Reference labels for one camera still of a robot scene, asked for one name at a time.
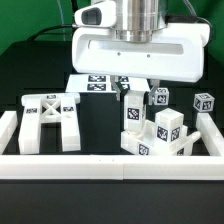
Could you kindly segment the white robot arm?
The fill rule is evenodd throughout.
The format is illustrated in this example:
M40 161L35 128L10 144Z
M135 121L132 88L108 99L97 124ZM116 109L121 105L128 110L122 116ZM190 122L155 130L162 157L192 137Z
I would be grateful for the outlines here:
M108 74L121 99L118 77L197 82L211 25L194 11L169 15L168 0L94 0L74 14L72 64L79 73Z

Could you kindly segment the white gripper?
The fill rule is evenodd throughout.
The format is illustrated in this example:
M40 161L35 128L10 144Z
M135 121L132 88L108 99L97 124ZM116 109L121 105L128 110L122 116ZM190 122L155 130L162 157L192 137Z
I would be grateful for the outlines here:
M118 100L124 97L118 75L150 79L152 105L159 80L196 82L202 77L209 35L207 24L171 23L140 43L117 40L109 28L83 27L73 35L72 64L79 73L115 75L110 82Z

